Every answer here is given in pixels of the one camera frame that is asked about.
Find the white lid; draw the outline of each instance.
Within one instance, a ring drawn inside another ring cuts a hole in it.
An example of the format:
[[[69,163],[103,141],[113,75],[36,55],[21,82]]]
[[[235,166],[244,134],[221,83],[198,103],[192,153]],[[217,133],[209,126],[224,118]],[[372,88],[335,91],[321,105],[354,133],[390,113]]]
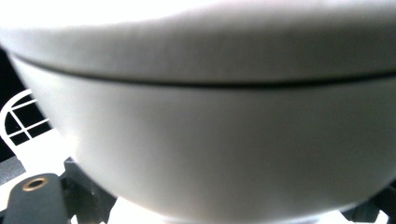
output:
[[[9,1],[0,43],[76,75],[273,83],[396,68],[396,1]]]

